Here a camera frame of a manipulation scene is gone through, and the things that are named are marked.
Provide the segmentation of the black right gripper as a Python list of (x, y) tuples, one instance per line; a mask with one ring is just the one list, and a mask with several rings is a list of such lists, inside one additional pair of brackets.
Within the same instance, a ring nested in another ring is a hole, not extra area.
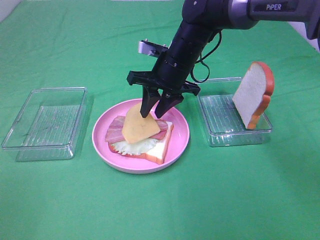
[(155, 115), (159, 119), (167, 111), (184, 100), (183, 93), (195, 96), (200, 87), (186, 78), (191, 73), (201, 51), (168, 49), (159, 54), (152, 70), (130, 71), (127, 76), (129, 85), (142, 86), (140, 114), (146, 118), (157, 103)]

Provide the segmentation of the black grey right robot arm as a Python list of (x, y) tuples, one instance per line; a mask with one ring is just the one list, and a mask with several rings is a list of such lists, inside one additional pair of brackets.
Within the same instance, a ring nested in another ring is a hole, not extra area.
[(258, 21), (302, 22), (308, 39), (320, 37), (320, 3), (317, 0), (186, 0), (182, 22), (170, 44), (146, 40), (139, 44), (142, 54), (156, 57), (150, 71), (130, 71), (130, 85), (142, 86), (140, 114), (151, 109), (160, 118), (183, 101), (183, 93), (197, 95), (198, 85), (187, 77), (202, 60), (207, 43), (224, 29), (247, 30)]

